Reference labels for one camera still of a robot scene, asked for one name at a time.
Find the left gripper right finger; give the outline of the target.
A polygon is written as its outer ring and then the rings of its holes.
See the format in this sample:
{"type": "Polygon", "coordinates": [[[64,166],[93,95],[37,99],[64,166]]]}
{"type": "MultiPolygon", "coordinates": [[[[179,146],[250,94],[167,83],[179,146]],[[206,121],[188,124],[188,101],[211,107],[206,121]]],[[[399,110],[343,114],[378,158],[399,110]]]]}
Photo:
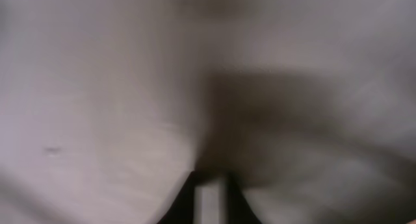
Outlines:
{"type": "Polygon", "coordinates": [[[227,224],[262,224],[251,209],[232,173],[226,175],[225,190],[227,224]]]}

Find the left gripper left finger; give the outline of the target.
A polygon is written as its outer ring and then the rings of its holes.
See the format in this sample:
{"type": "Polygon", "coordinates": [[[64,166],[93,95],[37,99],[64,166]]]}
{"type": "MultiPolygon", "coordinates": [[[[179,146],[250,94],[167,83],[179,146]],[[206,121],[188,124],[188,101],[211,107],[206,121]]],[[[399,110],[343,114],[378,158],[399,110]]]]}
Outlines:
{"type": "Polygon", "coordinates": [[[193,224],[196,190],[196,172],[187,177],[172,205],[157,224],[193,224]]]}

